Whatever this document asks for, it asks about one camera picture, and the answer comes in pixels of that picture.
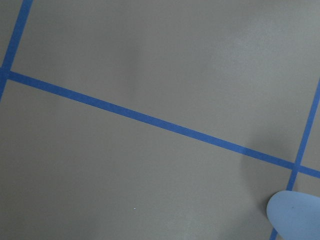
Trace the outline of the light blue plastic cup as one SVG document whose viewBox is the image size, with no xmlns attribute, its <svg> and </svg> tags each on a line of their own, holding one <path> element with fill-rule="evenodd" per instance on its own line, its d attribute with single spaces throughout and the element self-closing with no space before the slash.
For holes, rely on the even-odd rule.
<svg viewBox="0 0 320 240">
<path fill-rule="evenodd" d="M 320 198 L 303 192 L 283 190 L 268 201 L 266 215 L 284 240 L 320 238 Z"/>
</svg>

